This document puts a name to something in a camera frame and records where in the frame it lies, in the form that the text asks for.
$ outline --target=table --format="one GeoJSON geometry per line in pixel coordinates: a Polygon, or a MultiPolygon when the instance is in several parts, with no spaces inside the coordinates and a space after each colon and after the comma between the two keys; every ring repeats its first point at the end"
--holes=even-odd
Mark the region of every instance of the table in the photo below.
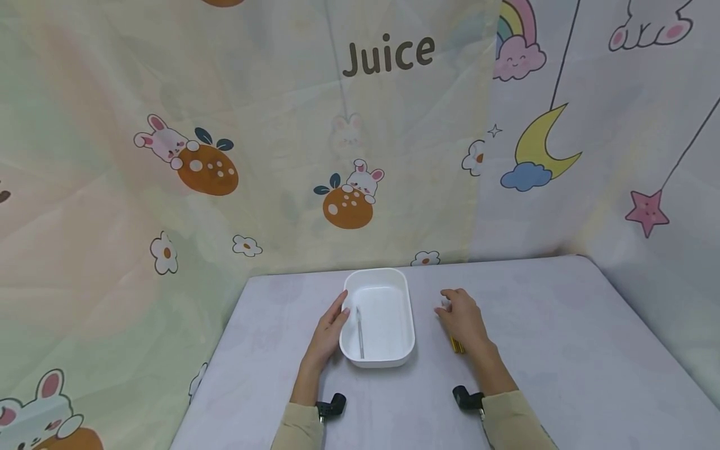
{"type": "MultiPolygon", "coordinates": [[[[337,355],[321,397],[342,392],[325,449],[488,449],[451,391],[477,385],[433,308],[465,288],[490,337],[563,450],[717,449],[720,411],[601,272],[582,256],[403,267],[416,345],[396,369],[337,355]]],[[[350,271],[250,279],[172,450],[268,449],[320,315],[350,271]]]]}

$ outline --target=star illustration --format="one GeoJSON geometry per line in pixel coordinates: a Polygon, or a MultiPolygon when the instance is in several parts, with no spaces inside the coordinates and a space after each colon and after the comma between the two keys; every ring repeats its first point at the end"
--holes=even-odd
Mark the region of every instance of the star illustration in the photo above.
{"type": "Polygon", "coordinates": [[[487,132],[490,133],[493,137],[495,137],[495,135],[497,135],[501,131],[502,130],[498,128],[498,124],[495,124],[492,126],[492,130],[488,130],[487,132]]]}
{"type": "Polygon", "coordinates": [[[645,194],[640,194],[637,191],[631,191],[630,196],[632,197],[632,202],[635,204],[635,208],[625,216],[625,220],[639,222],[642,225],[642,230],[645,232],[645,238],[650,237],[652,228],[655,225],[667,225],[670,223],[670,219],[660,210],[662,189],[650,197],[645,194]]]}

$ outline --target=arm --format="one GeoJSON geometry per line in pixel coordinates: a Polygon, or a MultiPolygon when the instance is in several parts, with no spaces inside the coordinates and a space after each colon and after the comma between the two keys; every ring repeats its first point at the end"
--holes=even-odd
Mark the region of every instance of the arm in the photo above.
{"type": "Polygon", "coordinates": [[[318,409],[315,407],[320,389],[320,374],[338,348],[340,330],[348,320],[350,311],[346,308],[341,312],[347,296],[347,291],[340,294],[318,322],[297,371],[290,403],[285,407],[271,450],[320,450],[323,424],[320,423],[318,409]]]}
{"type": "Polygon", "coordinates": [[[448,310],[436,308],[445,329],[467,350],[482,401],[487,440],[495,450],[555,450],[556,446],[535,416],[525,396],[487,337],[477,303],[464,289],[441,292],[451,301],[448,310]]]}

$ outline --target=beige sleeve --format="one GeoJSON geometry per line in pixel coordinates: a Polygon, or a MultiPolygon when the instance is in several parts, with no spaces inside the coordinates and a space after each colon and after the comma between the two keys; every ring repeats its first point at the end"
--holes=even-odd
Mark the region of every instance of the beige sleeve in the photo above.
{"type": "Polygon", "coordinates": [[[520,391],[482,399],[483,426],[495,450],[557,450],[520,391]]]}
{"type": "Polygon", "coordinates": [[[315,406],[288,403],[271,450],[320,450],[323,424],[315,406]]]}

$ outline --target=orange fruit illustration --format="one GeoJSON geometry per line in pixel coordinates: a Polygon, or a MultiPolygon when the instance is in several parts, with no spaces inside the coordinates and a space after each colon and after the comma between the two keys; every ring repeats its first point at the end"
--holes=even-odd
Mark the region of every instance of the orange fruit illustration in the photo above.
{"type": "Polygon", "coordinates": [[[102,441],[97,433],[89,428],[78,428],[75,433],[64,439],[56,436],[45,439],[32,450],[103,450],[102,441]]]}
{"type": "Polygon", "coordinates": [[[219,8],[227,8],[243,3],[243,0],[203,0],[205,3],[219,8]]]}
{"type": "Polygon", "coordinates": [[[182,167],[180,179],[194,191],[210,195],[228,195],[238,187],[238,170],[222,151],[200,144],[197,151],[184,149],[178,155],[182,167]]]}
{"type": "Polygon", "coordinates": [[[372,205],[365,201],[360,191],[354,189],[348,193],[338,187],[325,197],[323,214],[336,227],[355,230],[370,223],[372,205]]]}

